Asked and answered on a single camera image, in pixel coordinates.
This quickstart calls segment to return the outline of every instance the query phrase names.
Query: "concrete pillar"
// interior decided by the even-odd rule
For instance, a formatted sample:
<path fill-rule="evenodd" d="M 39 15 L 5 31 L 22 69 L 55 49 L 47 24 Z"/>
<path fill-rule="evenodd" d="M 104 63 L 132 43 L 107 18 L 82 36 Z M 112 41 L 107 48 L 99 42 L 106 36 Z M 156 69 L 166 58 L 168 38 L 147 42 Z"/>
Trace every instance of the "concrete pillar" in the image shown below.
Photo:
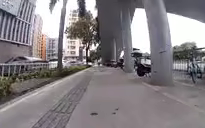
<path fill-rule="evenodd" d="M 129 7 L 123 6 L 121 11 L 121 26 L 123 37 L 123 50 L 124 50 L 124 69 L 127 73 L 134 71 L 134 62 L 131 57 L 132 53 L 132 35 L 131 35 L 131 16 Z"/>
<path fill-rule="evenodd" d="M 143 0 L 150 35 L 152 84 L 172 85 L 172 45 L 163 0 Z"/>
<path fill-rule="evenodd" d="M 116 39 L 114 38 L 113 39 L 113 42 L 112 42 L 112 45 L 113 45 L 113 50 L 112 50 L 112 60 L 116 61 L 117 60 L 117 45 L 116 45 Z"/>
<path fill-rule="evenodd" d="M 102 40 L 102 62 L 107 63 L 113 58 L 113 38 L 107 37 Z"/>

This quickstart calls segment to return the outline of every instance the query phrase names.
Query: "building facade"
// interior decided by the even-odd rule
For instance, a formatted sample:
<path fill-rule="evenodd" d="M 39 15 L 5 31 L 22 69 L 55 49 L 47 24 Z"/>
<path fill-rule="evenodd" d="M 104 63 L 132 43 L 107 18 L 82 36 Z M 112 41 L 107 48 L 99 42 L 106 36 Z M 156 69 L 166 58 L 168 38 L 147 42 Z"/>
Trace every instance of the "building facade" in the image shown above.
<path fill-rule="evenodd" d="M 58 58 L 58 38 L 46 39 L 46 60 Z"/>
<path fill-rule="evenodd" d="M 41 43 L 41 58 L 43 60 L 46 60 L 46 41 L 47 41 L 47 36 L 45 34 L 42 34 L 42 43 Z"/>
<path fill-rule="evenodd" d="M 0 0 L 0 62 L 30 56 L 36 0 Z"/>
<path fill-rule="evenodd" d="M 76 22 L 78 20 L 78 11 L 71 10 L 67 19 L 68 19 L 67 26 L 72 25 L 73 22 Z M 66 39 L 65 59 L 67 59 L 67 60 L 81 60 L 80 58 L 83 58 L 81 56 L 85 56 L 84 50 L 81 50 L 82 47 L 83 47 L 83 45 L 81 43 L 81 40 L 79 40 L 79 39 L 76 39 L 76 40 Z"/>
<path fill-rule="evenodd" d="M 32 56 L 42 57 L 42 27 L 43 20 L 40 15 L 34 16 L 33 22 L 33 36 L 32 36 Z"/>

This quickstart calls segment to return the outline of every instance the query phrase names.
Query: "concrete column base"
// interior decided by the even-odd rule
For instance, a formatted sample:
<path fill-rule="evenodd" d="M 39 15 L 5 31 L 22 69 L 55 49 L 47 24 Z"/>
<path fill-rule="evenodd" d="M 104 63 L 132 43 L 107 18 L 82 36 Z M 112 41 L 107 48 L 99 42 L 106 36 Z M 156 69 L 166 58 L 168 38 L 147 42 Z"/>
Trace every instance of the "concrete column base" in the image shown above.
<path fill-rule="evenodd" d="M 152 62 L 152 84 L 173 85 L 173 56 L 169 23 L 163 0 L 143 0 L 146 10 Z"/>

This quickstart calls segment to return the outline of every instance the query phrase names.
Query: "bush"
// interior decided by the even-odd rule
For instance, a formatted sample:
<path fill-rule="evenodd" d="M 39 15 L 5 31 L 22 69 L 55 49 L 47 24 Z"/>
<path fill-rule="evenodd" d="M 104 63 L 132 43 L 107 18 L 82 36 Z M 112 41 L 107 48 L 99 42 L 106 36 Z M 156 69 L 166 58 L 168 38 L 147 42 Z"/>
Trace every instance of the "bush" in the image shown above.
<path fill-rule="evenodd" d="M 11 78 L 0 78 L 0 100 L 11 94 Z"/>
<path fill-rule="evenodd" d="M 40 72 L 25 73 L 19 76 L 14 75 L 8 78 L 0 78 L 0 100 L 11 94 L 11 85 L 15 82 L 22 82 L 33 78 L 66 77 L 86 68 L 86 66 L 76 66 L 65 68 L 60 74 L 58 74 L 57 70 L 43 70 Z"/>

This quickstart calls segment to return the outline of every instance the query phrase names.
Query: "parked bicycle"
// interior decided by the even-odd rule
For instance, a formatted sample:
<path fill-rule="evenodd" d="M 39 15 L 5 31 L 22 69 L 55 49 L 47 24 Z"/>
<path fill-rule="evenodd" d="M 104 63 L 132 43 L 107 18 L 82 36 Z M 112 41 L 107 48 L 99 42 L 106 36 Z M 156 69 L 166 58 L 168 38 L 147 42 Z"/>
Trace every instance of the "parked bicycle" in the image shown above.
<path fill-rule="evenodd" d="M 187 71 L 191 76 L 193 83 L 196 83 L 197 78 L 202 78 L 202 71 L 196 62 L 194 50 L 192 51 L 191 56 Z"/>

